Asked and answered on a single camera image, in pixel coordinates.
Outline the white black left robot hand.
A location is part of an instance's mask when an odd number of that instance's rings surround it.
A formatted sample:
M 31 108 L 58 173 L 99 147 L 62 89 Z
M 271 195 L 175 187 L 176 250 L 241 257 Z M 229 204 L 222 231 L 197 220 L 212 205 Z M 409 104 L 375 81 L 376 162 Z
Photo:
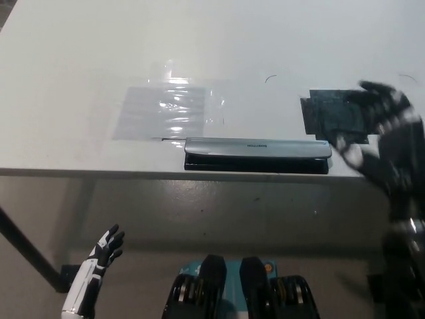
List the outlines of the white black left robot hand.
M 125 233 L 115 224 L 95 244 L 80 265 L 64 301 L 61 318 L 94 318 L 105 273 L 122 254 Z

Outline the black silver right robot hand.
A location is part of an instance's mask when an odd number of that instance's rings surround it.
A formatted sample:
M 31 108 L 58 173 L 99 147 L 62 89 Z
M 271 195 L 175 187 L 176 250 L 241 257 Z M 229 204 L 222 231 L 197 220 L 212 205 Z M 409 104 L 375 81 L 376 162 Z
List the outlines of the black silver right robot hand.
M 332 130 L 329 143 L 343 161 L 381 189 L 390 202 L 390 220 L 424 218 L 424 121 L 403 91 L 362 80 L 346 100 L 360 106 L 377 134 L 377 152 Z

